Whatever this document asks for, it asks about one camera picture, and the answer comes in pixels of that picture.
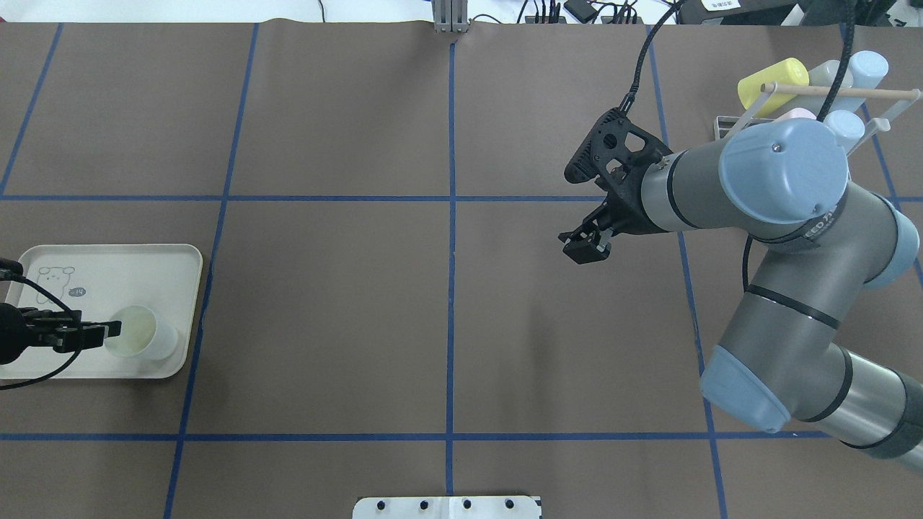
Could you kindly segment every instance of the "white cup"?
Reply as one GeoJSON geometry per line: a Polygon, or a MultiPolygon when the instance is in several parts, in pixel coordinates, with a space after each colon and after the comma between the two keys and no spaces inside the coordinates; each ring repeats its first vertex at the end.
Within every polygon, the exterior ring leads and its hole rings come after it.
{"type": "Polygon", "coordinates": [[[162,360],[170,356],[179,343],[176,328],[147,307],[122,308],[109,320],[122,321],[122,332],[103,342],[114,356],[162,360]]]}

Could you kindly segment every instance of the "grid line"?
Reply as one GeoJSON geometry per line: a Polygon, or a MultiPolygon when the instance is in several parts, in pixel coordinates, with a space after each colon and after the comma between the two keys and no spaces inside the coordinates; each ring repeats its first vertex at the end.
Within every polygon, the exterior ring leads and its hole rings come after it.
{"type": "MultiPolygon", "coordinates": [[[[222,201],[224,195],[0,195],[10,201],[222,201]]],[[[228,195],[231,202],[450,202],[451,195],[228,195]]],[[[474,195],[456,202],[594,202],[604,197],[565,195],[474,195]]]]}
{"type": "Polygon", "coordinates": [[[29,121],[32,119],[32,110],[35,109],[35,103],[39,101],[42,85],[45,82],[45,77],[48,76],[48,69],[51,68],[54,51],[57,49],[57,44],[61,40],[61,32],[63,31],[64,24],[59,23],[57,29],[54,31],[51,47],[48,48],[48,55],[45,56],[45,63],[42,65],[42,73],[39,74],[39,79],[35,83],[35,90],[32,91],[32,97],[29,99],[29,106],[26,108],[26,114],[23,115],[22,124],[19,125],[19,132],[16,135],[16,142],[13,144],[13,150],[9,154],[9,161],[6,163],[3,179],[0,180],[0,196],[6,191],[6,184],[9,182],[10,175],[13,173],[13,165],[16,163],[16,156],[19,154],[19,146],[22,145],[22,140],[26,136],[26,128],[29,127],[29,121]]]}
{"type": "Polygon", "coordinates": [[[211,256],[209,258],[209,275],[205,282],[205,292],[202,296],[202,308],[198,315],[198,330],[196,333],[196,345],[192,350],[192,360],[189,363],[189,380],[186,384],[186,398],[183,401],[183,414],[180,418],[179,434],[176,439],[176,450],[174,453],[173,468],[170,473],[170,484],[167,488],[166,503],[163,507],[164,519],[169,519],[173,513],[173,503],[176,494],[176,483],[179,478],[180,465],[183,461],[183,447],[185,445],[186,426],[189,420],[189,409],[192,405],[192,393],[196,385],[196,371],[198,368],[198,359],[201,353],[202,336],[205,334],[205,317],[209,308],[211,297],[211,287],[214,282],[215,259],[218,256],[218,247],[222,241],[222,231],[224,229],[224,216],[227,212],[228,196],[231,192],[231,181],[234,178],[234,160],[237,155],[237,142],[240,139],[240,129],[244,123],[244,108],[246,107],[246,93],[250,84],[250,71],[253,68],[253,55],[257,49],[257,36],[259,35],[259,24],[253,24],[253,33],[250,37],[250,49],[246,59],[246,70],[244,71],[244,85],[241,87],[240,103],[237,106],[237,120],[234,123],[234,138],[231,141],[231,152],[228,157],[228,169],[224,178],[224,192],[222,194],[222,206],[218,213],[218,223],[215,227],[215,237],[211,245],[211,256]]]}
{"type": "MultiPolygon", "coordinates": [[[[869,108],[865,103],[862,103],[862,115],[865,117],[866,122],[871,120],[871,114],[869,114],[869,108]]],[[[921,201],[920,197],[898,197],[897,189],[894,187],[894,181],[891,178],[891,170],[888,168],[888,161],[884,158],[884,151],[881,149],[881,143],[878,140],[878,135],[871,136],[872,144],[875,146],[875,154],[878,155],[878,164],[881,166],[881,174],[884,175],[884,182],[888,185],[888,197],[887,199],[894,204],[894,207],[900,211],[904,212],[901,209],[901,201],[921,201]]],[[[917,273],[917,283],[920,287],[923,288],[923,269],[920,268],[920,260],[914,259],[914,271],[917,273]]]]}
{"type": "MultiPolygon", "coordinates": [[[[372,432],[372,433],[199,433],[186,434],[184,442],[304,442],[363,443],[372,441],[705,441],[718,440],[816,440],[829,439],[818,430],[756,430],[686,432],[372,432]]],[[[137,433],[0,433],[0,441],[178,441],[179,434],[137,433]]]]}
{"type": "MultiPolygon", "coordinates": [[[[648,33],[651,28],[645,26],[648,33]]],[[[651,75],[653,77],[653,93],[657,103],[657,114],[660,121],[660,133],[667,147],[670,145],[669,136],[666,132],[666,115],[664,111],[664,100],[660,91],[660,77],[657,73],[657,57],[654,51],[653,42],[651,42],[651,75]]],[[[686,298],[689,304],[689,316],[692,318],[692,330],[695,337],[696,355],[699,360],[699,376],[705,370],[705,359],[701,348],[701,334],[699,330],[699,316],[695,306],[695,294],[692,290],[692,277],[689,273],[689,255],[686,251],[686,238],[682,232],[677,233],[677,244],[679,247],[679,257],[683,266],[683,278],[686,286],[686,298]]],[[[714,472],[714,488],[717,492],[718,512],[721,519],[727,519],[727,503],[725,500],[725,483],[721,474],[721,458],[718,455],[718,441],[714,433],[714,419],[712,417],[712,405],[704,397],[701,399],[702,408],[705,413],[705,427],[708,429],[708,444],[712,454],[712,470],[714,472]]]]}
{"type": "Polygon", "coordinates": [[[449,45],[449,296],[446,335],[446,495],[454,494],[455,432],[455,44],[449,45]]]}

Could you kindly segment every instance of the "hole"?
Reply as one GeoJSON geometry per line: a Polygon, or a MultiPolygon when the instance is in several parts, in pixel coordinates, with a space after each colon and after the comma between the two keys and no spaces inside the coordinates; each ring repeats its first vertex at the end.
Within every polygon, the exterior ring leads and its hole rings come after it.
{"type": "Polygon", "coordinates": [[[625,137],[625,147],[628,148],[629,151],[641,151],[644,149],[644,144],[644,139],[633,133],[629,133],[629,135],[625,137]]]}
{"type": "Polygon", "coordinates": [[[608,163],[606,163],[606,165],[605,165],[605,170],[606,170],[607,172],[609,172],[609,173],[612,173],[612,172],[616,171],[616,169],[617,169],[619,166],[621,166],[621,165],[622,165],[622,163],[620,163],[617,159],[612,159],[611,161],[609,161],[608,163]]]}
{"type": "Polygon", "coordinates": [[[612,135],[611,133],[607,133],[605,134],[605,137],[603,137],[603,144],[608,149],[614,150],[616,146],[618,146],[618,139],[616,139],[616,136],[612,135]]]}

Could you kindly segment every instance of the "gray robot arm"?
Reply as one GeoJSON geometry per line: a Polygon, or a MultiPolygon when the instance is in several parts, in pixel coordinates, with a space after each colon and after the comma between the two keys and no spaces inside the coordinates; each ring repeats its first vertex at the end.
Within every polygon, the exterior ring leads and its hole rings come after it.
{"type": "Polygon", "coordinates": [[[923,472],[923,386],[832,343],[863,288],[913,264],[917,229],[849,181],[833,132],[793,119],[673,153],[623,114],[608,115],[565,173],[595,177],[608,196],[560,236],[565,252],[582,263],[604,259],[620,233],[746,230],[769,252],[714,348],[702,393],[754,428],[776,432],[794,417],[923,472]],[[644,150],[624,149],[625,128],[644,150]],[[602,165],[613,159],[618,167],[602,165]]]}

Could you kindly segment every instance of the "tray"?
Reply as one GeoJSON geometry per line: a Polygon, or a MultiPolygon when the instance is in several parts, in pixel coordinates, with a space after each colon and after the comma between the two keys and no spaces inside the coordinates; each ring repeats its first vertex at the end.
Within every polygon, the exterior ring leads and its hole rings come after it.
{"type": "MultiPolygon", "coordinates": [[[[19,259],[26,277],[59,296],[85,321],[108,320],[130,305],[151,308],[179,332],[176,351],[163,360],[122,358],[105,347],[86,350],[57,379],[164,379],[186,362],[202,254],[188,244],[39,245],[19,259]]],[[[16,307],[58,309],[43,296],[13,283],[6,302],[16,307]]],[[[28,348],[0,366],[0,379],[31,379],[60,366],[70,354],[28,348]]]]}

